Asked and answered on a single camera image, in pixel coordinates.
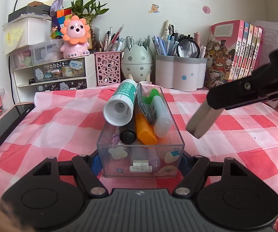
pink mesh basket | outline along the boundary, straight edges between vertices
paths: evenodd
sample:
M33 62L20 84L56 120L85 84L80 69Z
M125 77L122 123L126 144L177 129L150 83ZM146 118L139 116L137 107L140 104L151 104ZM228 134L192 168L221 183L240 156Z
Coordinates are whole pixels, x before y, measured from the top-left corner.
M95 53L99 86L121 83L120 53L119 51Z

red and white tablecloth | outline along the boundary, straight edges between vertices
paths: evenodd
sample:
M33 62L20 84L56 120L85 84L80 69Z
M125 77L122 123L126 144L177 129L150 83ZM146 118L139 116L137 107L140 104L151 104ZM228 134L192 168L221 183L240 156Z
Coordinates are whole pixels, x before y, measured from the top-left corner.
M116 88L36 93L36 108L0 147L0 197L48 156L70 160L78 154L95 151L105 123L102 109ZM224 111L198 140L185 130L185 124L205 100L207 91L188 93L163 89L163 92L190 155L201 154L212 161L234 157L278 193L278 113L275 110L256 103ZM157 180L100 175L109 191L119 187L172 190L181 178L180 174L175 179Z

silver screw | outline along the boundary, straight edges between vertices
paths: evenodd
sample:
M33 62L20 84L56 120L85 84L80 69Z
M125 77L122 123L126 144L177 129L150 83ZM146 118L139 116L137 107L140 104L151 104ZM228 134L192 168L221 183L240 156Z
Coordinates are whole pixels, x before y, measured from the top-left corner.
M187 187L178 187L176 193L178 195L188 195L191 191Z
M93 187L91 189L91 194L94 195L102 195L106 192L106 190L103 187Z
M249 82L246 82L246 83L244 84L244 88L245 88L246 90L251 90L251 84L250 84Z

lion figurine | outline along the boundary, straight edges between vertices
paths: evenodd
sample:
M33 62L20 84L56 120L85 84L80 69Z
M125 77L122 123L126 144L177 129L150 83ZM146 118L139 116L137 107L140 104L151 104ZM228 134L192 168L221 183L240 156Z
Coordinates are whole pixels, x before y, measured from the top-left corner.
M89 55L88 48L90 44L87 42L87 39L91 35L89 33L90 27L86 25L86 20L73 16L71 20L64 21L64 26L61 28L63 40L65 41L61 47L64 58Z

magnifying glass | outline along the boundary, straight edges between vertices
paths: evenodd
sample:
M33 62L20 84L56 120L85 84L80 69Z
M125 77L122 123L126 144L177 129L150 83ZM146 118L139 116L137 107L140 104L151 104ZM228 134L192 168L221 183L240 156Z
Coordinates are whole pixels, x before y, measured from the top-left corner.
M194 40L186 38L179 42L177 46L177 55L179 57L199 58L199 45Z

